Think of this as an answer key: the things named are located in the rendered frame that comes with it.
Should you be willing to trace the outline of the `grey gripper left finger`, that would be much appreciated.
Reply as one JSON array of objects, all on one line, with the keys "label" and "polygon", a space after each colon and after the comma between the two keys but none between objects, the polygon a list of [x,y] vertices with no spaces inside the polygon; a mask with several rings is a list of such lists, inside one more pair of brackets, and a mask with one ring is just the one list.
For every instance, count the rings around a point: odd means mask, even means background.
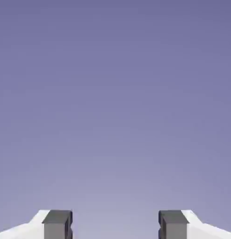
[{"label": "grey gripper left finger", "polygon": [[73,239],[71,210],[39,210],[27,223],[0,232],[0,239]]}]

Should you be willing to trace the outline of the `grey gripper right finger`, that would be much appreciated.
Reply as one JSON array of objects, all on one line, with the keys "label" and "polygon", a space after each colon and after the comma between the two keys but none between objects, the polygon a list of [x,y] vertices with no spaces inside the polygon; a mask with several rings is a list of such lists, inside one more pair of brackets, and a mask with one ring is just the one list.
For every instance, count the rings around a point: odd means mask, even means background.
[{"label": "grey gripper right finger", "polygon": [[158,239],[231,239],[231,232],[202,222],[192,210],[160,210]]}]

